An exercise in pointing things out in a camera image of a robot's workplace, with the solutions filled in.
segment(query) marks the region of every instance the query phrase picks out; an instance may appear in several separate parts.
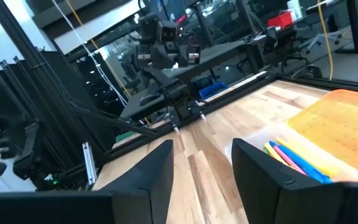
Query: wooden table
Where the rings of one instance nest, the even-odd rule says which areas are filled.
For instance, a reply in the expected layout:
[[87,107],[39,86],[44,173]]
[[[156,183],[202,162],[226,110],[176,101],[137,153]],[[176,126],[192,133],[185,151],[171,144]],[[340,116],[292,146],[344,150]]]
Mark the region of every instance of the wooden table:
[[327,91],[277,81],[202,119],[106,164],[98,190],[139,162],[166,139],[174,140],[174,179],[167,223],[248,223],[223,153],[234,137],[282,123]]

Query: clear plastic bin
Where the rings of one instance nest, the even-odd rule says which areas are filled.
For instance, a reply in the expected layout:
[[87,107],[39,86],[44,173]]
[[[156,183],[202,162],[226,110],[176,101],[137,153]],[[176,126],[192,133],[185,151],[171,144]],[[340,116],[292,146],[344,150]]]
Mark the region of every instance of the clear plastic bin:
[[[307,140],[307,138],[304,138],[302,135],[298,134],[295,130],[289,128],[285,124],[265,128],[242,139],[256,148],[263,150],[266,142],[277,142],[275,138],[282,138],[298,150],[301,149],[300,156],[308,161],[313,161],[313,165],[317,164],[321,172],[329,170],[329,173],[324,173],[329,175],[333,181],[358,181],[357,169],[335,158],[325,150],[322,150],[320,147],[316,146],[311,141]],[[232,143],[225,147],[225,154],[230,162],[231,146]]]

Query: orange pegboard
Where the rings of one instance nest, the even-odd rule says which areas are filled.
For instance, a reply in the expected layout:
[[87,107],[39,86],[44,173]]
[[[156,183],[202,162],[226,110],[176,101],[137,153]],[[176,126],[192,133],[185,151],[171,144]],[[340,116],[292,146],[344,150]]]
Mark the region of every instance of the orange pegboard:
[[288,125],[358,170],[358,92],[332,91]]

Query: white cable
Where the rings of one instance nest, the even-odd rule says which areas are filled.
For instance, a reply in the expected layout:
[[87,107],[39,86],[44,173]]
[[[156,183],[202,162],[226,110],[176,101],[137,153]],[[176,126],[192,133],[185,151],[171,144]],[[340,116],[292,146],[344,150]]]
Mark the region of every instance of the white cable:
[[84,47],[84,49],[86,50],[86,53],[88,53],[88,55],[92,58],[92,61],[97,69],[97,71],[99,72],[99,74],[101,75],[101,77],[103,78],[103,80],[110,86],[110,88],[112,88],[118,95],[120,102],[122,103],[123,106],[127,105],[127,101],[124,99],[124,97],[122,97],[122,95],[117,91],[117,89],[114,87],[114,85],[110,82],[110,80],[108,79],[108,77],[106,76],[106,74],[103,72],[103,69],[100,67],[99,63],[94,59],[92,53],[89,51],[89,49],[85,46],[84,41],[82,40],[82,38],[80,37],[80,35],[77,33],[77,31],[75,30],[73,24],[70,22],[70,20],[67,18],[67,16],[63,13],[63,11],[60,9],[59,5],[56,3],[56,0],[52,0],[53,4],[56,6],[56,8],[59,10],[60,14],[63,16],[63,18],[66,20],[67,24],[71,27],[71,29],[74,31],[74,34],[77,36],[77,39],[81,42],[81,45]]

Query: blue marker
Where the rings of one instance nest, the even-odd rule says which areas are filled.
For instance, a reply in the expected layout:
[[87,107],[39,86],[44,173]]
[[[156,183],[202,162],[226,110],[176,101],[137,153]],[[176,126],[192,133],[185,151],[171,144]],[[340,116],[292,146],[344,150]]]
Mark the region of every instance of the blue marker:
[[330,184],[332,180],[320,172],[318,169],[314,168],[310,163],[305,161],[302,157],[298,154],[294,153],[291,149],[279,145],[278,148],[281,149],[295,164],[297,164],[309,177],[320,181],[323,184]]

